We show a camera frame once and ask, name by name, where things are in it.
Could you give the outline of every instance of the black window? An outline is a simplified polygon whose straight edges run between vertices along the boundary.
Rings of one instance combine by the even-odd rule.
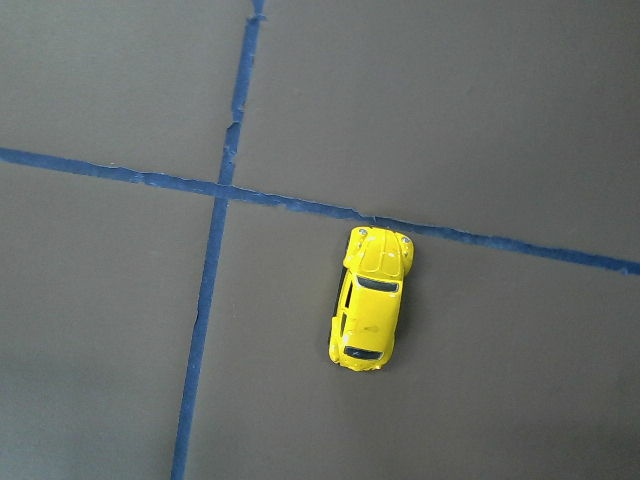
[[[349,302],[351,301],[351,290],[353,290],[353,282],[349,284],[349,291],[347,292],[347,298],[344,301],[344,308],[349,308]]]
[[[347,324],[347,314],[342,314],[342,325],[340,325],[340,336],[344,334],[344,326]]]
[[[363,287],[380,290],[381,292],[398,291],[398,284],[395,282],[381,282],[379,280],[371,280],[370,278],[358,277],[358,283]]]
[[[344,353],[360,360],[380,360],[382,358],[382,352],[372,352],[371,350],[362,350],[354,347],[344,347]]]

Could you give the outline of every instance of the toy car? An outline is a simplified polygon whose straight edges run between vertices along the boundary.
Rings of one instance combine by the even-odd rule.
[[[362,371],[389,361],[402,284],[412,263],[409,237],[376,227],[351,231],[329,335],[334,363]]]

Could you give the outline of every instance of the vertical blue line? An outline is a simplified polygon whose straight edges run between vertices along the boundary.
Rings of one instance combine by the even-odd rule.
[[[253,0],[254,16],[247,20],[245,27],[242,53],[240,55],[236,84],[231,102],[233,121],[229,128],[227,128],[222,162],[220,164],[220,174],[218,177],[218,183],[221,185],[231,185],[233,180],[234,160],[238,152],[242,119],[244,117],[244,105],[249,92],[253,58],[256,52],[258,33],[260,31],[260,21],[263,19],[263,3],[263,0]],[[180,405],[180,416],[178,418],[178,432],[176,434],[176,444],[173,452],[171,480],[183,480],[186,470],[189,438],[191,436],[191,426],[198,392],[198,381],[200,379],[211,305],[213,304],[216,274],[220,260],[222,236],[228,205],[229,201],[227,199],[216,198],[211,214],[209,239],[207,241],[202,282],[200,283],[200,292],[198,294],[198,313],[191,336],[189,360],[187,362],[187,372],[182,392],[182,404]]]

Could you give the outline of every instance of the gray surface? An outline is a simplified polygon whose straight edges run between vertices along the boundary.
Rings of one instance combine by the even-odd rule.
[[[239,185],[640,260],[640,3],[267,15]]]
[[[638,477],[638,278],[414,238],[394,358],[354,373],[352,226],[230,208],[187,478]]]
[[[168,478],[211,199],[1,171],[0,478]]]
[[[5,1],[0,146],[215,178],[250,2]],[[640,260],[638,4],[267,0],[236,183]],[[212,199],[0,164],[0,478],[167,478]],[[640,476],[640,280],[414,237],[332,365],[350,222],[232,203],[187,477]]]
[[[217,178],[250,2],[0,5],[3,147]]]

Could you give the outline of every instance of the car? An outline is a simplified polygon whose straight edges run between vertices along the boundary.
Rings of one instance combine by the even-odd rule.
[[[351,230],[331,319],[329,358],[355,371],[379,370],[391,358],[413,242],[379,227]]]

